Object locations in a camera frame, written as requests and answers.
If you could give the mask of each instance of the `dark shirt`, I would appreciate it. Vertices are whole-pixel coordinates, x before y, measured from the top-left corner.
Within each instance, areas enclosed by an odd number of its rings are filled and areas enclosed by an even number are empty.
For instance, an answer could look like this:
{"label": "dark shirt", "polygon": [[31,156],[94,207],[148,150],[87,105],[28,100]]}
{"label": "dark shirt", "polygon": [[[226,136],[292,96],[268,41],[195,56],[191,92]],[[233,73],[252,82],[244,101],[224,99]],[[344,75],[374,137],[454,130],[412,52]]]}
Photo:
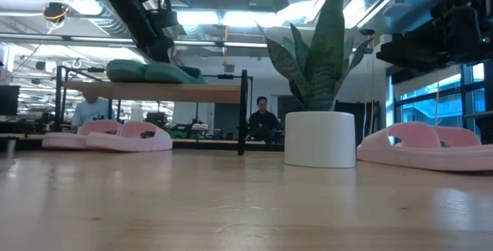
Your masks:
{"label": "dark shirt", "polygon": [[274,128],[278,130],[283,129],[277,117],[270,112],[262,114],[257,111],[250,116],[248,122],[250,123],[251,136],[267,136],[267,134],[272,133]]}

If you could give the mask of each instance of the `computer monitor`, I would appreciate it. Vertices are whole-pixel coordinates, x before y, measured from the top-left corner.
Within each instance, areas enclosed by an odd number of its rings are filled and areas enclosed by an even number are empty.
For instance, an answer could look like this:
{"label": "computer monitor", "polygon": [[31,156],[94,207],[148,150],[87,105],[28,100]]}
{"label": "computer monitor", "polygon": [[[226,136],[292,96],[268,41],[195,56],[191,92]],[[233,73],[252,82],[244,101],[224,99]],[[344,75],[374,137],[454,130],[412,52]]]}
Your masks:
{"label": "computer monitor", "polygon": [[160,128],[168,122],[164,112],[147,112],[146,122],[150,122]]}
{"label": "computer monitor", "polygon": [[0,85],[0,115],[17,115],[18,85]]}

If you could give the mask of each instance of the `snake plant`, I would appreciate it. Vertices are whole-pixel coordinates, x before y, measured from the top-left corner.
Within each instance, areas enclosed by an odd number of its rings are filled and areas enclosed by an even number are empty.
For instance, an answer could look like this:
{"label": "snake plant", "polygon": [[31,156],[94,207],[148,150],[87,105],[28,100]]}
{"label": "snake plant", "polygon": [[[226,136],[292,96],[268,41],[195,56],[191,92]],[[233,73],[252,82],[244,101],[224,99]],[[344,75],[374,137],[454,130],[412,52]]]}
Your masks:
{"label": "snake plant", "polygon": [[326,0],[310,46],[300,31],[291,24],[293,40],[283,39],[281,45],[265,36],[269,57],[274,68],[289,80],[293,95],[308,111],[328,111],[342,82],[368,52],[369,38],[354,53],[354,36],[344,42],[343,0]]}

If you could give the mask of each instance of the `window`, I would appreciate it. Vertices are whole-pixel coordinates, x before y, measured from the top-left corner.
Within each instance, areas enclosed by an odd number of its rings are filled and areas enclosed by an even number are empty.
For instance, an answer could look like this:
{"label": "window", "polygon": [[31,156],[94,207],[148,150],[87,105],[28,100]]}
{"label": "window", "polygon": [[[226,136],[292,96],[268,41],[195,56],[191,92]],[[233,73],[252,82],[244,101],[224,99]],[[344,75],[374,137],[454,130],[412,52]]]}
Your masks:
{"label": "window", "polygon": [[474,100],[473,110],[475,113],[486,112],[485,89],[476,89],[472,92]]}
{"label": "window", "polygon": [[430,93],[436,93],[437,89],[453,89],[461,86],[461,74],[453,75],[452,77],[448,77],[446,79],[442,79],[440,81],[440,85],[438,83],[434,83],[431,85],[427,85],[424,88],[415,90],[413,92],[406,93],[401,96],[401,100],[410,99],[418,96],[427,95]]}
{"label": "window", "polygon": [[[463,65],[460,70],[460,74],[442,79],[439,85],[433,83],[401,95],[394,104],[395,122],[417,121],[434,125],[437,114],[439,126],[462,127],[479,135],[474,119],[464,116],[486,111],[484,65]],[[438,105],[437,90],[440,95]]]}
{"label": "window", "polygon": [[472,66],[472,79],[473,82],[480,82],[485,80],[485,65],[480,63]]}
{"label": "window", "polygon": [[[436,109],[436,99],[428,99],[402,105],[401,122],[418,121],[434,125]],[[438,125],[462,127],[462,100],[460,94],[439,98]]]}

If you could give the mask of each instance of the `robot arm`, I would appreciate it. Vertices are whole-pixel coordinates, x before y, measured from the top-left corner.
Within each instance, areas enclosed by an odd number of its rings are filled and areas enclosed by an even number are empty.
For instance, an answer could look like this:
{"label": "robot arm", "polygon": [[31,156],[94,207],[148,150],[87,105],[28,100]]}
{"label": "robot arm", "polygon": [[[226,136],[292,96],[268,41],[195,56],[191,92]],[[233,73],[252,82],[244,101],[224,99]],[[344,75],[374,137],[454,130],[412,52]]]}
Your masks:
{"label": "robot arm", "polygon": [[164,35],[163,29],[179,24],[169,0],[164,0],[165,9],[155,11],[144,8],[143,3],[149,0],[108,1],[128,26],[136,46],[157,62],[169,62],[167,50],[174,43]]}
{"label": "robot arm", "polygon": [[410,69],[431,72],[448,65],[493,60],[491,0],[439,0],[432,19],[383,44],[377,58]]}

